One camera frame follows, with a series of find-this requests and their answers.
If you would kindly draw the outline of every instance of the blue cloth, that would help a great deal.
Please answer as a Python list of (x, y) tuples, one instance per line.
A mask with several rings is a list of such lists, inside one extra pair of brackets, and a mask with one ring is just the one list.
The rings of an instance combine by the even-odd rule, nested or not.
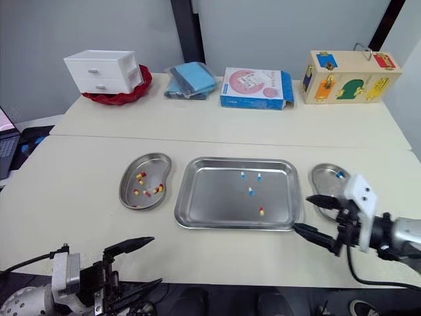
[[(208, 92), (198, 93), (189, 97), (192, 100), (206, 100), (208, 97)], [(174, 78), (171, 78), (166, 91), (164, 92), (166, 97), (170, 99), (187, 99), (180, 90), (180, 86), (177, 84), (177, 81)]]
[(201, 63), (192, 62), (178, 65), (171, 68), (170, 73), (186, 97), (209, 92), (216, 87), (214, 77)]

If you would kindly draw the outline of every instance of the stainless steel dish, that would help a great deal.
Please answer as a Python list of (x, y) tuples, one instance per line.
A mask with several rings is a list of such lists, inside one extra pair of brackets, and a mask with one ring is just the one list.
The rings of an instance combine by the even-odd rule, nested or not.
[(186, 167), (174, 214), (186, 228), (291, 230), (300, 212), (291, 163), (201, 157)]
[[(129, 209), (151, 209), (159, 205), (165, 198), (166, 177), (171, 169), (171, 159), (163, 153), (148, 153), (133, 161), (123, 174), (120, 182), (119, 196), (121, 203)], [(137, 178), (140, 173), (146, 176)], [(163, 191), (153, 193), (155, 188), (163, 185)]]
[[(321, 163), (315, 166), (310, 173), (310, 181), (315, 194), (337, 197), (342, 193), (350, 177), (349, 173), (337, 165)], [(315, 206), (328, 219), (335, 220), (338, 210), (324, 209)]]

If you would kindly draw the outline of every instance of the rectangular metal tray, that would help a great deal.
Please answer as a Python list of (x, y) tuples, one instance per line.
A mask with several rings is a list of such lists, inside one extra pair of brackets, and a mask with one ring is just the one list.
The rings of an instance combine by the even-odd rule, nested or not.
[(186, 167), (174, 214), (186, 228), (291, 230), (300, 212), (298, 176), (291, 163), (200, 157)]

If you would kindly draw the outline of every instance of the laptop keyboard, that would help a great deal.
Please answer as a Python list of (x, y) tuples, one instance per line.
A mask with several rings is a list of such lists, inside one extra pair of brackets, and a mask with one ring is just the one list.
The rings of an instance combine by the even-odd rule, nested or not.
[(0, 141), (0, 158), (8, 157), (11, 154), (16, 138)]

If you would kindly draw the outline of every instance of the gray wall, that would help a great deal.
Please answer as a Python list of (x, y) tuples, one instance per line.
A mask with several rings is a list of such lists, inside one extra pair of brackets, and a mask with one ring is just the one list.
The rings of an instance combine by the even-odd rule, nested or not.
[(389, 0), (198, 0), (206, 63), (304, 74), (310, 50), (370, 43)]
[(421, 161), (421, 1), (405, 2), (382, 51), (389, 51), (403, 68), (384, 102)]
[(63, 114), (80, 95), (63, 57), (133, 50), (163, 72), (183, 57), (170, 0), (1, 0), (0, 105), (15, 122)]
[(421, 1), (406, 0), (399, 16), (383, 43), (382, 51), (389, 51), (404, 66), (421, 38)]

